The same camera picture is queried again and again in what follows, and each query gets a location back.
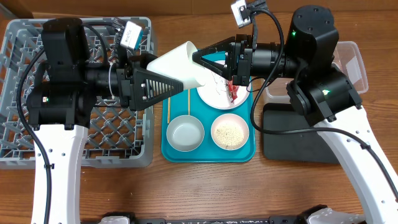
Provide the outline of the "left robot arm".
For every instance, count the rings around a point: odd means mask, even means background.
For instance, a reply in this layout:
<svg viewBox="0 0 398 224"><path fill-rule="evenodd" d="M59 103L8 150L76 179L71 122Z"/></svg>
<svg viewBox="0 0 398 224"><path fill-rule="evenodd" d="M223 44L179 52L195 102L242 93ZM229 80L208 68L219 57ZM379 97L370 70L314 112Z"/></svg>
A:
<svg viewBox="0 0 398 224"><path fill-rule="evenodd" d="M144 110L183 91L183 83L149 70L155 56L129 57L138 48L142 27L114 19L117 61L90 62L86 30L98 22L66 17L47 21L43 46L28 65L34 87L17 110L34 140L35 182L32 223L79 223L80 169L91 112L98 98L119 98L132 111Z"/></svg>

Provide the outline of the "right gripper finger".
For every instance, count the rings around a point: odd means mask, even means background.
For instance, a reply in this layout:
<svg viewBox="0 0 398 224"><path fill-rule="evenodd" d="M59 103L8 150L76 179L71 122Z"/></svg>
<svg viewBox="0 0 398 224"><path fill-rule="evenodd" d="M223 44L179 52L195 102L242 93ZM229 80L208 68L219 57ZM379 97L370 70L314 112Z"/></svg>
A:
<svg viewBox="0 0 398 224"><path fill-rule="evenodd" d="M231 44L235 43L235 37L229 37L225 40L212 44L202 49L198 49L196 52L192 53L192 60L199 61L202 56L206 56L209 54L214 54L217 52L228 52L230 53L232 50Z"/></svg>
<svg viewBox="0 0 398 224"><path fill-rule="evenodd" d="M220 64L217 62L213 62L211 60L205 59L205 58L196 58L193 59L193 61L209 70L212 72L216 73L217 75L223 77L226 80L232 80L232 74L230 72L230 68L228 64Z"/></svg>

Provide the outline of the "small pink bowl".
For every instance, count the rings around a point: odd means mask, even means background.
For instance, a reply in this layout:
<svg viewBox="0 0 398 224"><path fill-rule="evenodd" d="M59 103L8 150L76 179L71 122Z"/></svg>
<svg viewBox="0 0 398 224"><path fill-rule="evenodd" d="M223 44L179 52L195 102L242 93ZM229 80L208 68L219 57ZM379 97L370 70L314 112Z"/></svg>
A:
<svg viewBox="0 0 398 224"><path fill-rule="evenodd" d="M235 151L248 141L249 127L245 120L236 114L222 114L211 125L211 138L218 147L226 151Z"/></svg>

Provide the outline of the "grey bowl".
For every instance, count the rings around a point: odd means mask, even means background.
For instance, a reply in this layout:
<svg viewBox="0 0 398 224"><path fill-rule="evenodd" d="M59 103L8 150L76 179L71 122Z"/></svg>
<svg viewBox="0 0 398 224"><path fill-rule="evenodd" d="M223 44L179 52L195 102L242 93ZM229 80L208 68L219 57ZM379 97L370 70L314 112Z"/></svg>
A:
<svg viewBox="0 0 398 224"><path fill-rule="evenodd" d="M174 118L166 130L168 143L177 151L190 152L198 148L205 137L205 129L199 119L190 115Z"/></svg>

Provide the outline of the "red snack wrapper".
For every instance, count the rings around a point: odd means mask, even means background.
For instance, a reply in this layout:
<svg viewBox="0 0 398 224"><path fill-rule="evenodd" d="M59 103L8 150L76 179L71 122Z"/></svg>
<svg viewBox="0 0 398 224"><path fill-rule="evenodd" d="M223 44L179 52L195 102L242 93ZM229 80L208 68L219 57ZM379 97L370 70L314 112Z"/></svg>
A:
<svg viewBox="0 0 398 224"><path fill-rule="evenodd" d="M234 103L234 101L238 98L239 86L234 85L232 81L227 81L226 90L228 92L228 98L230 102Z"/></svg>

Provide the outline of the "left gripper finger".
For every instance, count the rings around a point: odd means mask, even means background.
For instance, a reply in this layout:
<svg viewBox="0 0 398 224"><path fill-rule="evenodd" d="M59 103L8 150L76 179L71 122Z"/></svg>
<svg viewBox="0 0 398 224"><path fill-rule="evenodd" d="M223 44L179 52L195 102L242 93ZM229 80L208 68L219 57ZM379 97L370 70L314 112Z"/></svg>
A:
<svg viewBox="0 0 398 224"><path fill-rule="evenodd" d="M183 83L143 68L134 68L129 108L141 111L183 91Z"/></svg>
<svg viewBox="0 0 398 224"><path fill-rule="evenodd" d="M145 72L148 72L148 64L157 58L158 56L149 53L133 55L127 60L127 72L132 73L135 68L141 68Z"/></svg>

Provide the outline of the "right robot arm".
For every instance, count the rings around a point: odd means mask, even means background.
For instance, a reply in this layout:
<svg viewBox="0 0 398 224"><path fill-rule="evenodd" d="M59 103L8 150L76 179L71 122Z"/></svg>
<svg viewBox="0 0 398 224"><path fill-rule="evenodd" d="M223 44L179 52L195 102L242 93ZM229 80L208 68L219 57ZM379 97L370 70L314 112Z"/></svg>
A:
<svg viewBox="0 0 398 224"><path fill-rule="evenodd" d="M397 174L373 134L361 97L333 63L339 33L331 11L306 5L292 16L278 44L260 44L257 33L237 35L193 53L193 61L234 85L251 77L271 83L289 78L287 93L306 133L318 134L353 185L365 223L397 222Z"/></svg>

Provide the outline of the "white paper cup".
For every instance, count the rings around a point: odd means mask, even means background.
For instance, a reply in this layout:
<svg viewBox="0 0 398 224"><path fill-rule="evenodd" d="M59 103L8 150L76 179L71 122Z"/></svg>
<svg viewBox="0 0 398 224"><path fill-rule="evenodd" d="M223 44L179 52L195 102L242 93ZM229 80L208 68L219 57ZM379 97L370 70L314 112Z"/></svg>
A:
<svg viewBox="0 0 398 224"><path fill-rule="evenodd" d="M181 81L184 90L204 86L211 76L211 71L193 61L192 54L195 52L197 48L192 42L187 41L150 62L147 69Z"/></svg>

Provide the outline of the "white tissue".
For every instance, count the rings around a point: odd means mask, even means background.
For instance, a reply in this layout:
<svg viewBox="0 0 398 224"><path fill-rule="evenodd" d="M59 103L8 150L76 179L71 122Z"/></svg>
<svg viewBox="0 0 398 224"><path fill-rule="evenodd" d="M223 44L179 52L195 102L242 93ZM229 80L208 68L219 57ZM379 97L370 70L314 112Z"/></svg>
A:
<svg viewBox="0 0 398 224"><path fill-rule="evenodd" d="M226 80L214 72L211 73L209 78L209 86L220 96L227 96Z"/></svg>

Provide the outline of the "cooked rice pile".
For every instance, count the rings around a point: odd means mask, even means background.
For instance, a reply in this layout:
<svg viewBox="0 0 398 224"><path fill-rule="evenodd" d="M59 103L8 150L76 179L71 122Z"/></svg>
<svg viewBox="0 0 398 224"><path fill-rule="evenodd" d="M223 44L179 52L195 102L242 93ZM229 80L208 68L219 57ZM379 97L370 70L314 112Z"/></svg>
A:
<svg viewBox="0 0 398 224"><path fill-rule="evenodd" d="M238 149L244 142L243 129L236 123L220 123L215 128L213 137L215 143L226 150Z"/></svg>

